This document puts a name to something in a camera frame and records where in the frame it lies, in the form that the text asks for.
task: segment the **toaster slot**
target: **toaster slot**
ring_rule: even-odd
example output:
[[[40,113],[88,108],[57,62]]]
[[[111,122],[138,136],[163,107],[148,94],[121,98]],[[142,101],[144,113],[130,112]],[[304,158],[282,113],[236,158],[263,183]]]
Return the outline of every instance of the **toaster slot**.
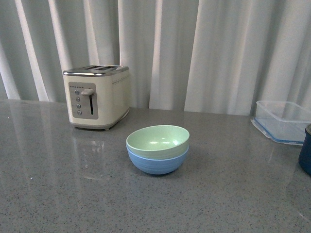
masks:
[[[100,68],[100,67],[103,67],[103,66],[90,66],[90,67],[87,67],[85,69],[97,69],[97,68]]]
[[[101,67],[99,69],[96,70],[109,70],[109,71],[113,71],[116,70],[118,67],[113,67],[113,66],[106,66],[106,67]]]
[[[89,96],[89,105],[91,107],[91,115],[94,115],[92,96]]]

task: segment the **toaster control panel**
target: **toaster control panel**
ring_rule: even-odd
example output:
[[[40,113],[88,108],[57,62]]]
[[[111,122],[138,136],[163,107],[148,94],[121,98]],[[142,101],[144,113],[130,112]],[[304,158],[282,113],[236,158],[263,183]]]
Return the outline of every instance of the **toaster control panel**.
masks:
[[[72,115],[81,119],[98,119],[96,85],[69,82]]]

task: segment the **toaster chrome top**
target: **toaster chrome top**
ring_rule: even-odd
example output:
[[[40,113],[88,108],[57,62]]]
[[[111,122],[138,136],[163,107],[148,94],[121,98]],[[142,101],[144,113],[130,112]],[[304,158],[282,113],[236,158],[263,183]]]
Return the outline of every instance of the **toaster chrome top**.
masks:
[[[91,65],[91,66],[82,67],[82,68],[73,68],[73,69],[64,70],[63,74],[69,75],[69,76],[100,77],[100,76],[114,75],[116,73],[120,73],[126,70],[128,70],[128,67],[125,67],[125,66]]]

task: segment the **green bowl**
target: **green bowl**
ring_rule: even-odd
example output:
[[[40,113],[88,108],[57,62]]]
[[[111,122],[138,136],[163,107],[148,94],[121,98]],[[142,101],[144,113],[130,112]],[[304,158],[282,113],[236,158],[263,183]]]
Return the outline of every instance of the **green bowl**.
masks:
[[[189,146],[189,132],[179,126],[155,125],[131,133],[126,145],[134,154],[149,159],[171,159]]]

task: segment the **stacked bowls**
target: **stacked bowls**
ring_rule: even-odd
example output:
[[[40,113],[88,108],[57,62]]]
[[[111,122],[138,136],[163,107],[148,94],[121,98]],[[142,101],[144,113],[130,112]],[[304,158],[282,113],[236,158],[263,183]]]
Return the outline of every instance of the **stacked bowls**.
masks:
[[[150,126],[131,133],[126,139],[126,148],[138,169],[161,175],[182,165],[189,149],[189,136],[189,132],[179,126]]]

